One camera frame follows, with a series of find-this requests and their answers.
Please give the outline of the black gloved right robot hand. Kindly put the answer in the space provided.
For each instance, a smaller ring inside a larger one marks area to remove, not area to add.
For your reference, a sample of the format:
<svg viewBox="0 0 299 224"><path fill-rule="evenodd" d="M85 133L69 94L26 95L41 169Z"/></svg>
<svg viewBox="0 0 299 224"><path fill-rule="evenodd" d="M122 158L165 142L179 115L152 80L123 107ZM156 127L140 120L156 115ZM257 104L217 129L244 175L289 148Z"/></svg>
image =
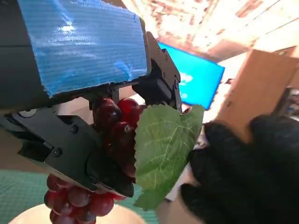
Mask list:
<svg viewBox="0 0 299 224"><path fill-rule="evenodd" d="M208 145L189 153L197 185L181 185L188 210L206 224L296 224L299 221L299 123L260 115L250 143L229 127L205 124Z"/></svg>

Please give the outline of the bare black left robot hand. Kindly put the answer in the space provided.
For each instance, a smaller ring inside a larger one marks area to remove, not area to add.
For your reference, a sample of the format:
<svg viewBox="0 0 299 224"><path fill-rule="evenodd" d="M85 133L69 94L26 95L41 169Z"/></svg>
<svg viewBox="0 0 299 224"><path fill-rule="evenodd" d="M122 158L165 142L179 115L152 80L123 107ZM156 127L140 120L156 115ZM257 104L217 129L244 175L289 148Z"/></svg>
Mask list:
<svg viewBox="0 0 299 224"><path fill-rule="evenodd" d="M100 151L101 135L61 103L117 100L132 86L146 104L181 110L180 73L136 14L100 0L0 3L0 124L19 155L92 192L132 197L134 187Z"/></svg>

